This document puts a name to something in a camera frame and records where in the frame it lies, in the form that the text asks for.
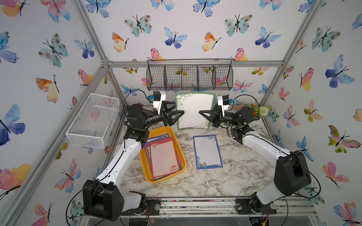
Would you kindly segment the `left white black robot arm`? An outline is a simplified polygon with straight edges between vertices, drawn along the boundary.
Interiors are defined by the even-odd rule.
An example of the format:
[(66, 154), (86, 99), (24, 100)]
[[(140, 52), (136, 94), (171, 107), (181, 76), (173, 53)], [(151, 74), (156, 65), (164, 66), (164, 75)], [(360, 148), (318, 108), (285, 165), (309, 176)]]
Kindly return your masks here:
[(133, 159), (144, 148), (150, 135), (149, 128), (160, 122), (172, 126), (184, 115), (183, 110), (175, 108), (175, 103), (170, 101), (155, 101), (152, 110), (146, 110), (140, 104), (128, 108), (123, 145), (104, 171), (96, 179), (87, 180), (80, 191), (86, 216), (116, 221), (123, 214), (147, 214), (145, 194), (134, 191), (122, 194), (120, 185)]

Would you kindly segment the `green floral stationery paper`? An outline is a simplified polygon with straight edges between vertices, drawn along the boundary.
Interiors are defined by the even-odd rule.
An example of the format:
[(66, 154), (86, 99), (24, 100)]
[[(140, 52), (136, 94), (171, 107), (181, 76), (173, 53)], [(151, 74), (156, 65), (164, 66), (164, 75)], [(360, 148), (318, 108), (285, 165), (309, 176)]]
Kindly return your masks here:
[(176, 109), (184, 114), (178, 119), (178, 130), (208, 130), (210, 122), (199, 114), (202, 110), (212, 110), (216, 104), (216, 94), (208, 92), (189, 92), (175, 95)]

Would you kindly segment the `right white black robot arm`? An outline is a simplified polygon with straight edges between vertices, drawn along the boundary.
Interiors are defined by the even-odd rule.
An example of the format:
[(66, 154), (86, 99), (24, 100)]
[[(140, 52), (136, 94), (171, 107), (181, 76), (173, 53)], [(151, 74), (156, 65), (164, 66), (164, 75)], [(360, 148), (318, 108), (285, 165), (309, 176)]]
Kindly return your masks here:
[(216, 104), (212, 110), (200, 110), (199, 114), (210, 121), (213, 127), (222, 123), (231, 128), (232, 138), (266, 158), (274, 167), (274, 179), (269, 185), (253, 193), (249, 198), (236, 200), (236, 212), (246, 214), (276, 214), (272, 208), (275, 201), (298, 192), (311, 184), (316, 176), (308, 169), (306, 159), (300, 151), (289, 151), (260, 136), (250, 123), (254, 121), (254, 111), (244, 106), (236, 112), (228, 106)]

